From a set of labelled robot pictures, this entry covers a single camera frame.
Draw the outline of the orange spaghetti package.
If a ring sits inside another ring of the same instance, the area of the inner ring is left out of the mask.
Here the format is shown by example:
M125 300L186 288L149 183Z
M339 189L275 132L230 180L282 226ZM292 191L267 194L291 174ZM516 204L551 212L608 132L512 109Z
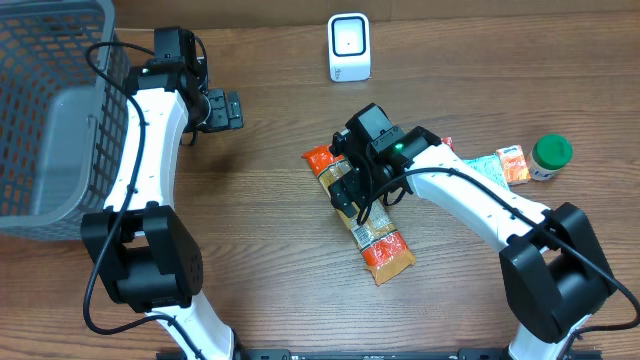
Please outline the orange spaghetti package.
M366 222L357 224L360 206L348 191L348 186L359 179L356 167L344 156L334 156L329 145L316 146L302 157L330 197L339 218L352 233L354 244L377 286L416 263L415 255L380 200L372 204Z

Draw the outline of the teal Kleenex tissue pack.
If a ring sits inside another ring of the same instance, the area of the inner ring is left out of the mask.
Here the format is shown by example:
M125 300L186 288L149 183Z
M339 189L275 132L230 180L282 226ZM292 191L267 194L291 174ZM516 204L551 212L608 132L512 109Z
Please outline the teal Kleenex tissue pack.
M474 159L464 159L463 162L502 188L509 190L500 159L496 154L485 155Z

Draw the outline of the small orange tissue pack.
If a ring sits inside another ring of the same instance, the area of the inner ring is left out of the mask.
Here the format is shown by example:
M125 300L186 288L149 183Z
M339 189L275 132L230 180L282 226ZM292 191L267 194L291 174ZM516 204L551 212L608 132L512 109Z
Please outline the small orange tissue pack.
M530 172L520 145L511 145L496 150L508 185L527 183Z

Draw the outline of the green lid white jar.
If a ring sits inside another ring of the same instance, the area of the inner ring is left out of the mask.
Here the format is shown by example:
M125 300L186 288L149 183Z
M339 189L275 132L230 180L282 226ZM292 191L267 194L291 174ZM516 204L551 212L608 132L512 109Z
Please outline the green lid white jar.
M573 147L569 140L559 134L541 137L532 147L527 157L531 178L546 181L563 169L573 157Z

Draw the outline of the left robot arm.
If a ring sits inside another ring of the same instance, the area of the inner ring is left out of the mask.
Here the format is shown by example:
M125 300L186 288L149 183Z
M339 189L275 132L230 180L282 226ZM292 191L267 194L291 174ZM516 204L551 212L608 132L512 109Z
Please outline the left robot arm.
M81 221L94 264L83 319L100 335L157 322L180 346L180 359L246 359L204 294L200 248L174 210L183 134L242 128L239 96L209 89L207 53L190 30L155 29L148 53L122 81L100 75L125 96L128 120L113 187L102 210Z

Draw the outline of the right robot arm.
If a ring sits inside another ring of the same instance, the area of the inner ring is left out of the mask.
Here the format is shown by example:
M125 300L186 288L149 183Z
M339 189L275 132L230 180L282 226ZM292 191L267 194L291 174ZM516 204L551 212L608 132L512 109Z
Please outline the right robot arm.
M358 224L389 193L413 194L447 210L495 250L519 322L506 359L565 358L616 290L582 210L571 203L551 209L497 185L441 137L421 126L403 131L374 103L334 134L329 150L352 166L330 186L331 203Z

